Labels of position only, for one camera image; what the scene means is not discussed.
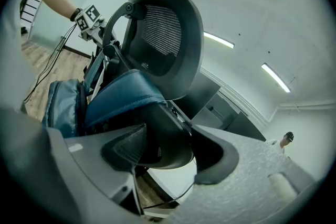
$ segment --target wrist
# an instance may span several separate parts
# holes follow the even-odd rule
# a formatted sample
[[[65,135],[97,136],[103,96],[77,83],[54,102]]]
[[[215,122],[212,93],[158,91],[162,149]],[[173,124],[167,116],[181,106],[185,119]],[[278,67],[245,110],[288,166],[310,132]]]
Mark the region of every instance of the wrist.
[[[70,16],[70,21],[74,22],[77,15],[82,11],[81,8],[76,8],[74,13]]]

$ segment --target wooden floor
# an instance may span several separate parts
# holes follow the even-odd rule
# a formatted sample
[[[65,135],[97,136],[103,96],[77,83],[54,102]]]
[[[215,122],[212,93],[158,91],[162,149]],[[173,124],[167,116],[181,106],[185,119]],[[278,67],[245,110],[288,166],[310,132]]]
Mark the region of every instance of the wooden floor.
[[[23,36],[22,52],[36,70],[36,83],[38,75],[47,66],[47,62],[50,55],[52,54],[52,50],[34,44],[28,41],[26,36]],[[26,103],[25,106],[28,115],[41,121],[44,116],[45,107],[48,100],[49,85],[56,80],[68,80],[77,78],[79,81],[82,81],[83,68],[89,62],[90,59],[77,55],[73,52],[69,52],[67,50],[61,51],[50,74],[36,88],[31,98]],[[148,180],[148,177],[150,176],[148,173],[146,173],[143,177],[137,178],[139,200],[142,207],[160,204],[163,202],[157,192],[153,189],[153,185],[155,185],[155,183]],[[161,206],[161,208],[170,208],[170,206]]]
[[[31,87],[32,89],[36,83],[38,75],[47,66],[47,62],[52,54],[52,50],[34,44],[25,39],[26,37],[24,36],[22,43],[22,52],[26,56],[27,60],[33,65],[36,73],[35,82]],[[54,53],[49,64],[54,59],[55,55],[56,53]],[[89,62],[90,59],[85,58],[81,55],[75,54],[67,50],[61,51],[50,74],[36,88],[31,98],[26,103],[28,115],[41,121],[44,116],[45,107],[48,100],[49,85],[56,80],[68,80],[76,78],[79,81],[82,81],[84,75],[83,68]]]

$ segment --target ceiling light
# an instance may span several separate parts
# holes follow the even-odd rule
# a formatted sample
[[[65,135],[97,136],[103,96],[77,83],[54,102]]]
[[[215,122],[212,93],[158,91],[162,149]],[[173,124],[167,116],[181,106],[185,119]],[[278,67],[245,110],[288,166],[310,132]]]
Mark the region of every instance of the ceiling light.
[[[265,63],[261,66],[272,78],[284,89],[285,92],[290,92],[290,89],[286,86],[282,79]]]
[[[211,35],[211,34],[209,34],[207,32],[204,32],[204,36],[208,37],[208,38],[211,38],[211,39],[213,39],[213,40],[215,40],[217,42],[220,42],[220,43],[226,45],[227,47],[230,47],[231,49],[233,49],[233,47],[235,46],[233,43],[231,43],[229,41],[226,41],[226,40],[224,40],[222,38],[216,37],[214,35]]]

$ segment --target office chair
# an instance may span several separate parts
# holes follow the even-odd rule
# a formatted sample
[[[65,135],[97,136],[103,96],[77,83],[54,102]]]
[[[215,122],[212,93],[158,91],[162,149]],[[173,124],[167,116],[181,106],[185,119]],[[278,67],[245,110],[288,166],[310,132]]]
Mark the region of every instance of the office chair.
[[[129,18],[129,22],[119,46],[112,30],[121,16]],[[103,147],[102,156],[113,168],[184,166],[193,158],[190,133],[166,107],[166,100],[186,95],[200,70],[202,56],[203,25],[191,0],[129,0],[108,21],[102,49],[84,83],[78,86],[75,80],[65,82],[63,92],[68,91],[70,83],[77,87],[76,92],[81,91],[81,107],[75,113],[77,122],[69,124],[64,117],[68,113],[59,111],[65,98],[60,92],[65,83],[61,82],[59,87],[50,86],[44,123],[64,130],[64,137],[141,125],[142,131],[126,135],[124,142],[118,138]],[[87,93],[104,57],[108,64],[103,84],[87,105]]]

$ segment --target mesh backrest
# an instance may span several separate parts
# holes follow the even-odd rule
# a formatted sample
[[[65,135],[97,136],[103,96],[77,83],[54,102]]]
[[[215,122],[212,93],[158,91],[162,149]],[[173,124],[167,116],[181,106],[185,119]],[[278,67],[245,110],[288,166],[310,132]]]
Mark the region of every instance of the mesh backrest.
[[[166,100],[185,96],[201,67],[203,25],[191,0],[129,0],[138,5],[121,52],[143,71]]]
[[[178,54],[181,44],[181,26],[176,14],[169,8],[146,5],[141,38],[164,55]]]

